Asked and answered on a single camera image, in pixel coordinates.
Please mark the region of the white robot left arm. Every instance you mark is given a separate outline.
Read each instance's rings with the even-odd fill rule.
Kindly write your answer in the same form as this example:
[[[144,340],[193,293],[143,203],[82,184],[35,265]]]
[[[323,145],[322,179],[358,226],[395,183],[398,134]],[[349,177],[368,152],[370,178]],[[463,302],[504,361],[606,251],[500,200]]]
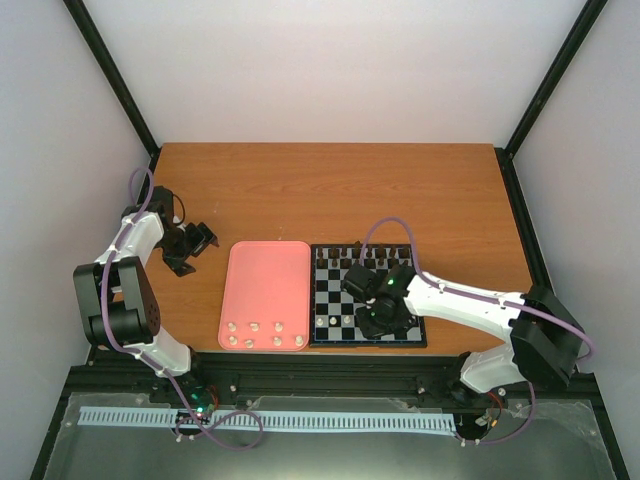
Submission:
[[[208,378],[192,368],[193,350],[161,325],[145,267],[159,249],[176,276],[190,275],[195,268],[188,260],[219,242],[205,223],[178,221],[175,200],[171,190],[156,186],[142,204],[128,207],[106,251],[94,262],[76,267],[73,282],[89,343],[131,355],[159,377],[174,377],[174,392],[193,403],[206,395]]]

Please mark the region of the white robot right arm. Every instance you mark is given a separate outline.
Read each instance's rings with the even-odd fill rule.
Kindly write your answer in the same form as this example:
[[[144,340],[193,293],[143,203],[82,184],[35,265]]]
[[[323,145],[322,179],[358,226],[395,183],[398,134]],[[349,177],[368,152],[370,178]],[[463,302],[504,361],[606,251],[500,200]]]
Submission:
[[[355,317],[368,339],[406,330],[416,317],[444,319],[500,339],[495,348],[462,354],[454,371],[434,382],[435,395],[464,406],[524,381],[547,390],[566,389],[587,343],[583,329],[541,287],[526,294],[491,292],[408,265],[378,274],[356,263],[341,288],[361,303]]]

